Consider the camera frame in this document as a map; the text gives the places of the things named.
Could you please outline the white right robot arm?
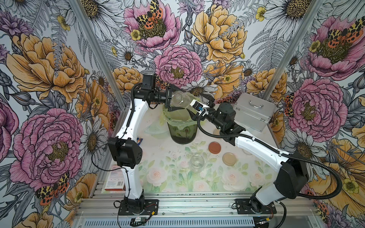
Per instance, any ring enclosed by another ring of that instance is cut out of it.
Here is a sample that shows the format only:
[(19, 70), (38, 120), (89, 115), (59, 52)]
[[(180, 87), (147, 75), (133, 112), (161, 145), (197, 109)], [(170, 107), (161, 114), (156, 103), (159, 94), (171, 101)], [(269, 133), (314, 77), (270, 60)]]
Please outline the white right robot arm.
[(277, 172), (275, 181), (265, 187), (258, 188), (250, 198), (250, 206), (253, 212), (260, 213), (262, 207), (268, 206), (276, 200), (295, 199), (308, 182), (308, 171), (301, 156), (291, 157), (291, 154), (263, 140), (256, 138), (246, 128), (234, 121), (236, 112), (232, 105), (222, 103), (217, 110), (204, 108), (201, 110), (198, 120), (208, 120), (217, 129), (219, 134), (211, 134), (201, 126), (199, 129), (205, 135), (214, 138), (222, 138), (226, 142), (241, 148), (256, 156)]

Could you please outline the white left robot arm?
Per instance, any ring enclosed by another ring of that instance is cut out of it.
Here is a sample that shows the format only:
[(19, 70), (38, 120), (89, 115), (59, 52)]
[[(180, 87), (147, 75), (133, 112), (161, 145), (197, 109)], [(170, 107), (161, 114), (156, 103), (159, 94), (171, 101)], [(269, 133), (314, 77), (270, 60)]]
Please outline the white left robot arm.
[(164, 92), (160, 91), (154, 75), (143, 76), (143, 81), (131, 89), (131, 105), (126, 120), (117, 135), (108, 140), (112, 158), (120, 167), (125, 181), (125, 196), (119, 206), (119, 215), (141, 214), (146, 208), (138, 168), (143, 155), (137, 143), (138, 128), (151, 103), (164, 104), (168, 111), (179, 110), (171, 105), (176, 91), (181, 89), (174, 85), (169, 85)]

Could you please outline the glass jar orange lid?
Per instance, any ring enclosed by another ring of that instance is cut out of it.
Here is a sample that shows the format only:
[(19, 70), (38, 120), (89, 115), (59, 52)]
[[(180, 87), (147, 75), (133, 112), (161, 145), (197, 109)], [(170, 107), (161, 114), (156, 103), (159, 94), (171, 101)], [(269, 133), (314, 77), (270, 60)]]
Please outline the glass jar orange lid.
[(199, 154), (194, 154), (191, 156), (189, 161), (190, 170), (193, 173), (200, 173), (203, 171), (205, 166), (204, 158)]

